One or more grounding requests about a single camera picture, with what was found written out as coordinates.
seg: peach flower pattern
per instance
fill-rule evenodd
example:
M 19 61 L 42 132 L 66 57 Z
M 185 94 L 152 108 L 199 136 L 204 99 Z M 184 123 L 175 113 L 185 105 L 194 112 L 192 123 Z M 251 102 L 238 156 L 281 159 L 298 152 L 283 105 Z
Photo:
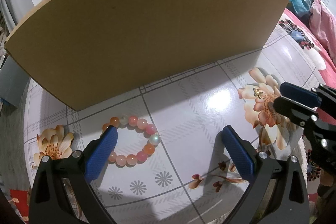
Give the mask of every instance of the peach flower pattern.
M 39 153 L 34 154 L 34 165 L 39 166 L 43 156 L 48 155 L 53 160 L 67 158 L 71 155 L 72 149 L 71 143 L 74 139 L 74 135 L 70 132 L 64 137 L 63 126 L 56 126 L 55 129 L 47 128 L 37 138 L 37 145 Z
M 250 70 L 249 75 L 256 84 L 248 84 L 238 90 L 239 98 L 245 100 L 245 119 L 253 128 L 262 126 L 259 132 L 261 147 L 276 141 L 277 147 L 282 150 L 287 146 L 289 133 L 296 126 L 273 108 L 275 98 L 281 96 L 279 83 L 272 75 L 265 76 L 258 68 Z

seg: flower print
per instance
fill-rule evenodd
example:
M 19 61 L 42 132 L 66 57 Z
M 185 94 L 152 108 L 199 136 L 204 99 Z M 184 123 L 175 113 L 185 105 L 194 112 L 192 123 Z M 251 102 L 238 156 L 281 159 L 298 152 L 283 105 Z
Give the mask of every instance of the flower print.
M 169 172 L 164 171 L 163 173 L 160 172 L 160 174 L 156 174 L 157 177 L 155 177 L 155 179 L 157 179 L 155 182 L 158 183 L 159 186 L 164 187 L 165 185 L 168 186 L 168 184 L 171 184 L 172 179 L 172 175 L 169 175 Z
M 306 152 L 307 157 L 307 180 L 308 181 L 314 181 L 316 178 L 320 177 L 321 168 L 316 164 L 315 161 L 311 158 L 312 151 L 309 149 L 308 152 Z
M 289 19 L 282 15 L 279 25 L 297 42 L 302 50 L 310 57 L 318 70 L 325 70 L 326 63 L 320 55 L 321 49 L 316 45 L 318 43 L 314 37 L 309 35 L 309 32 L 304 26 L 297 26 Z
M 146 184 L 144 184 L 143 182 L 140 182 L 140 180 L 138 181 L 134 181 L 134 182 L 131 182 L 131 191 L 133 191 L 133 194 L 136 193 L 136 195 L 142 195 L 142 193 L 145 193 L 145 191 L 147 190 L 146 187 Z
M 123 198 L 123 192 L 120 190 L 120 188 L 117 187 L 111 187 L 109 190 L 109 195 L 111 196 L 111 198 L 113 198 L 114 200 L 120 200 Z
M 249 75 L 257 82 L 238 90 L 239 98 L 245 99 L 245 119 L 253 128 L 261 125 L 259 143 L 270 145 L 275 141 L 280 150 L 287 146 L 289 132 L 295 126 L 286 117 L 276 113 L 273 108 L 275 98 L 281 96 L 279 84 L 271 75 L 261 73 L 258 68 L 249 71 Z
M 36 138 L 39 153 L 34 154 L 34 166 L 39 166 L 43 156 L 48 155 L 51 159 L 58 160 L 67 158 L 72 153 L 70 146 L 74 135 L 70 132 L 64 137 L 63 126 L 58 125 L 55 129 L 48 128 Z
M 192 181 L 192 182 L 189 183 L 189 185 L 188 185 L 188 187 L 189 187 L 190 189 L 195 189 L 195 188 L 197 188 L 198 185 L 204 180 L 204 179 L 201 179 L 201 178 L 200 178 L 200 175 L 198 175 L 198 174 L 193 175 L 193 179 L 194 179 L 194 181 Z
M 224 161 L 218 163 L 219 168 L 224 171 L 226 168 L 226 163 Z
M 218 193 L 222 185 L 223 185 L 222 181 L 216 181 L 212 186 L 216 188 L 216 193 Z
M 234 171 L 236 171 L 236 166 L 235 166 L 234 163 L 229 164 L 229 171 L 230 171 L 230 172 L 234 172 Z

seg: pink bead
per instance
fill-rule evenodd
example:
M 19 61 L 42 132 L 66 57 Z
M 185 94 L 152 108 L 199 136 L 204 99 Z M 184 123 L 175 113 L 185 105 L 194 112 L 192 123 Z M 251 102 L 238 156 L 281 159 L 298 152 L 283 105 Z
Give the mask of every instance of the pink bead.
M 129 154 L 126 158 L 126 161 L 129 165 L 136 165 L 137 162 L 138 162 L 138 159 L 137 159 L 136 155 Z
M 146 161 L 148 155 L 145 152 L 140 151 L 137 153 L 136 158 L 138 159 L 138 161 Z
M 149 125 L 146 126 L 146 132 L 149 135 L 153 135 L 157 132 L 156 126 L 152 123 L 150 123 Z
M 117 156 L 117 158 L 115 159 L 115 162 L 117 163 L 117 165 L 119 166 L 125 166 L 126 165 L 126 157 L 124 155 L 119 155 Z
M 112 151 L 111 155 L 109 156 L 109 162 L 114 163 L 116 162 L 116 159 L 117 159 L 117 153 Z
M 130 116 L 128 118 L 128 123 L 131 127 L 136 127 L 138 123 L 138 117 L 137 116 Z
M 139 119 L 137 122 L 138 128 L 144 130 L 146 126 L 148 125 L 148 122 L 145 119 Z

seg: red cloth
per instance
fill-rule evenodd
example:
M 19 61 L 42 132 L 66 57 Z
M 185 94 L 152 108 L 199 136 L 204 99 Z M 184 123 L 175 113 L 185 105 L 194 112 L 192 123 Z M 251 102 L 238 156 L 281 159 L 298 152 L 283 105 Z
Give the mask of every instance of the red cloth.
M 17 209 L 19 210 L 21 216 L 28 216 L 29 207 L 27 205 L 27 191 L 20 191 L 20 190 L 12 190 L 10 189 L 10 196 L 12 198 L 17 198 L 19 203 L 15 203 Z

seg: small gold charm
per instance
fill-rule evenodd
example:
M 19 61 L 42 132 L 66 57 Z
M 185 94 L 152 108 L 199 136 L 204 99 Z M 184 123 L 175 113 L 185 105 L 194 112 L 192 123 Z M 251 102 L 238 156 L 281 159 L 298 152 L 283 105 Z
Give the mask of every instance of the small gold charm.
M 261 95 L 263 94 L 263 92 L 256 88 L 253 88 L 253 91 L 254 91 L 253 95 L 258 96 L 258 98 L 261 99 Z

